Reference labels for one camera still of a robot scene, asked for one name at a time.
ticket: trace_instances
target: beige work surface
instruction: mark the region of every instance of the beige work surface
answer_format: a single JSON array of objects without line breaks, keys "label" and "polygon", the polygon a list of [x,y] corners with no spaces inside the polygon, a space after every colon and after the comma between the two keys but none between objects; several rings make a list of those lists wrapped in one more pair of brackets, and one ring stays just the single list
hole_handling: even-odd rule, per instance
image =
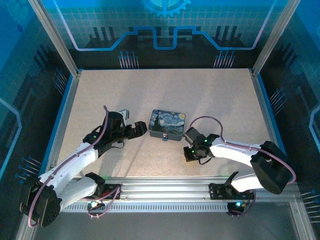
[{"label": "beige work surface", "polygon": [[[102,124],[109,111],[128,109],[127,124],[149,125],[154,109],[184,113],[185,130],[199,116],[219,119],[227,140],[262,144],[269,140],[265,121],[248,69],[133,69],[84,70],[79,80],[58,162],[71,154],[86,134]],[[200,133],[220,134],[211,119],[193,125]],[[144,136],[126,140],[123,149],[112,148],[88,165],[80,176],[94,172],[102,177],[239,176],[253,173],[241,163],[213,158],[206,165],[186,162],[182,141]]]}]

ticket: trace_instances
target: robotic arm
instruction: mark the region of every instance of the robotic arm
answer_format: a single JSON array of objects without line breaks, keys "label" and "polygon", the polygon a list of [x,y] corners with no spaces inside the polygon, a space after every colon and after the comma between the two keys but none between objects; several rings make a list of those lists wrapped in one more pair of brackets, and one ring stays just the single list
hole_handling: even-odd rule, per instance
[{"label": "robotic arm", "polygon": [[[247,190],[263,188],[271,193],[281,194],[293,177],[293,170],[288,167],[288,158],[273,142],[266,141],[262,145],[250,145],[226,141],[216,134],[205,137],[193,127],[184,133],[183,138],[189,144],[189,147],[183,149],[187,162],[195,160],[200,162],[200,159],[203,158],[218,157],[231,159],[253,168],[254,174],[233,179],[238,173],[234,172],[229,177],[223,187],[230,197],[234,198],[237,194]],[[280,162],[268,154],[276,156]]]},{"label": "robotic arm", "polygon": [[31,219],[46,227],[68,205],[87,196],[94,199],[101,197],[106,191],[110,192],[110,189],[106,189],[105,180],[92,172],[76,182],[70,181],[111,149],[114,143],[124,145],[124,140],[138,138],[147,132],[145,122],[135,122],[135,127],[132,127],[131,124],[126,125],[127,118],[128,110],[108,112],[102,125],[87,134],[79,147],[64,161],[38,178],[27,179],[22,189],[20,211],[26,215],[31,211]]}]

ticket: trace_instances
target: starry night painting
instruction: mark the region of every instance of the starry night painting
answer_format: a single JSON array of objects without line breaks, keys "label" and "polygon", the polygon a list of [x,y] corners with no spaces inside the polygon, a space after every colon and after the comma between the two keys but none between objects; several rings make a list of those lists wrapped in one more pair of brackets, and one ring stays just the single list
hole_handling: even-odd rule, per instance
[{"label": "starry night painting", "polygon": [[166,134],[182,135],[186,116],[183,113],[153,110],[149,130]]}]

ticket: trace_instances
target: glass panel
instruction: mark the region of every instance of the glass panel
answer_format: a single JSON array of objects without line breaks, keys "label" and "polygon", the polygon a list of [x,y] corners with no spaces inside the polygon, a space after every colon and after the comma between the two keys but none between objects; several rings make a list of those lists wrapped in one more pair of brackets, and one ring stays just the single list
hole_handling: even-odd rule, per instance
[{"label": "glass panel", "polygon": [[80,69],[251,68],[287,0],[45,0]]},{"label": "glass panel", "polygon": [[[303,0],[261,71],[276,125],[302,193],[320,191],[320,5]],[[319,204],[306,194],[319,231]]]},{"label": "glass panel", "polygon": [[22,183],[38,174],[70,73],[28,1],[1,4],[0,238],[12,240]]}]

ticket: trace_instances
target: enclosure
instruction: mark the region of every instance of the enclosure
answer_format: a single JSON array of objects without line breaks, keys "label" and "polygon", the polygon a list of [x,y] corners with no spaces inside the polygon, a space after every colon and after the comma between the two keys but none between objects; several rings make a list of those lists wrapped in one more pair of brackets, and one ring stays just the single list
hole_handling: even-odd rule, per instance
[{"label": "enclosure", "polygon": [[[319,239],[318,1],[0,6],[1,239]],[[274,142],[297,180],[280,195],[258,189],[250,214],[232,219],[224,210],[232,201],[212,201],[208,185],[253,169],[221,157],[186,162],[184,139],[147,132],[73,180],[95,172],[120,184],[110,213],[90,220],[88,202],[79,200],[50,226],[28,227],[19,211],[26,179],[66,159],[103,123],[104,105],[129,110],[128,124],[148,126],[153,110],[171,112],[184,130],[199,116],[215,117],[227,140]],[[220,134],[211,119],[193,126],[205,136]]]}]

